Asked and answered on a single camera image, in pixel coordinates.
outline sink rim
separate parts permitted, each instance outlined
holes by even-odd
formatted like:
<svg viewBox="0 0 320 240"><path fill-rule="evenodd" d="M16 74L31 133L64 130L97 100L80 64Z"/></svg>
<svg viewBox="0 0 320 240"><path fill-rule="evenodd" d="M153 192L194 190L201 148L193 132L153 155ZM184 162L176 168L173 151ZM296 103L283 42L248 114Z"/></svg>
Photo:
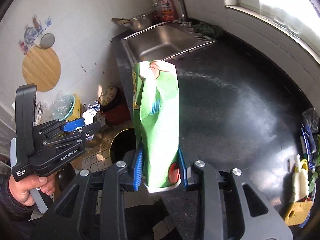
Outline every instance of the sink rim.
<svg viewBox="0 0 320 240"><path fill-rule="evenodd" d="M143 31L133 33L133 34L131 34L131 35L129 35L129 36L127 36L127 37L125 37L125 38L123 38L123 39L121 40L121 42L122 42L122 44L123 44L123 46L124 46L125 52L127 53L127 56L128 56L128 58L129 58L131 67L134 67L134 64L135 64L135 63L138 63L138 62L135 62L135 61L134 61L134 57L133 57L133 55L132 55L132 53L131 53L131 50L129 49L129 46L128 46L128 40L131 39L131 38L133 38L133 37L135 37L135 36L137 36L137 35L139 35L140 33L146 32L146 31L148 31L148 30L150 30L150 29L156 28L156 27L161 26L161 25L169 25L169 26L171 26L171 27L173 27L173 28L176 28L175 26L177 26L178 23L162 22L162 23L153 25L153 26L151 26L151 27L149 27L149 28L147 28L147 29L145 29L145 30L143 30ZM179 51L179 52L177 52L177 53L174 53L174 54L172 54L172 55L169 55L169 56L167 56L167 57L165 57L165 58L162 58L162 59L160 59L160 60L167 61L167 60L170 60L170 59L173 59L173 58L176 58L176 57L180 57L180 56L182 56L182 55L185 54L185 53L192 52L192 51L198 50L198 49L200 49L200 48L204 48L204 47L206 47L206 46L209 46L209 45L217 42L215 39L212 39L211 41L209 41L209 40L208 40L206 37L204 37L203 35L202 35L201 37L205 38L206 41L202 41L203 43L201 43L201 44L199 44L199 45L197 45L197 46L193 46L193 47L191 47L191 48L184 49L184 50L182 50L182 51Z"/></svg>

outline yellow box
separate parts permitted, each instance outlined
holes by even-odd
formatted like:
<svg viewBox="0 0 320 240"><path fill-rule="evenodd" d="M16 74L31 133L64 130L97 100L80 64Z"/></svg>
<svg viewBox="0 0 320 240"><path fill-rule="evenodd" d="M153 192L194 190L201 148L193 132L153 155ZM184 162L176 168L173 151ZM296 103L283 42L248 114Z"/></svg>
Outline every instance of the yellow box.
<svg viewBox="0 0 320 240"><path fill-rule="evenodd" d="M73 107L71 114L66 118L68 121L80 118L81 114L81 99L76 94L73 95L75 96L75 106Z"/></svg>

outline round wooden cutting board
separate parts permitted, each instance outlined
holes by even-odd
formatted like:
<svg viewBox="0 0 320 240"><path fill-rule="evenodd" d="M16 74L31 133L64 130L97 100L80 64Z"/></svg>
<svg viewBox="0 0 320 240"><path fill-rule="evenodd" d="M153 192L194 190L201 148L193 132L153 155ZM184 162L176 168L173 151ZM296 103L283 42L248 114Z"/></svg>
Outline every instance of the round wooden cutting board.
<svg viewBox="0 0 320 240"><path fill-rule="evenodd" d="M46 92L55 87L61 75L61 64L52 48L31 48L23 59L22 74L27 84L36 84L37 90Z"/></svg>

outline person's arm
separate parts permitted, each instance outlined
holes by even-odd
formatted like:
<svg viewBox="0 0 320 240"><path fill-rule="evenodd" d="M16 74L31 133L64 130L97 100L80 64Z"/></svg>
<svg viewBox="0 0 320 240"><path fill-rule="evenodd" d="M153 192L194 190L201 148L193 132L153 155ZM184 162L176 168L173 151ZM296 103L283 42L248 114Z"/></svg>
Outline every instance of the person's arm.
<svg viewBox="0 0 320 240"><path fill-rule="evenodd" d="M32 174L19 182L13 176L0 175L0 207L12 221L28 221L31 218L34 200L29 190L40 187L43 193L54 192L54 176L40 178Z"/></svg>

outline sponge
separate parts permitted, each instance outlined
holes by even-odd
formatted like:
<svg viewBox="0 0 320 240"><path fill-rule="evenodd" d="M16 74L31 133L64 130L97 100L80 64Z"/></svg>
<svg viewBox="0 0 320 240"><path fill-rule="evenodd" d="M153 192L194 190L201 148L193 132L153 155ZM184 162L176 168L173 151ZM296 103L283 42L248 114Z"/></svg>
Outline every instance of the sponge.
<svg viewBox="0 0 320 240"><path fill-rule="evenodd" d="M294 226L303 223L313 205L312 201L292 203L284 217L287 226Z"/></svg>

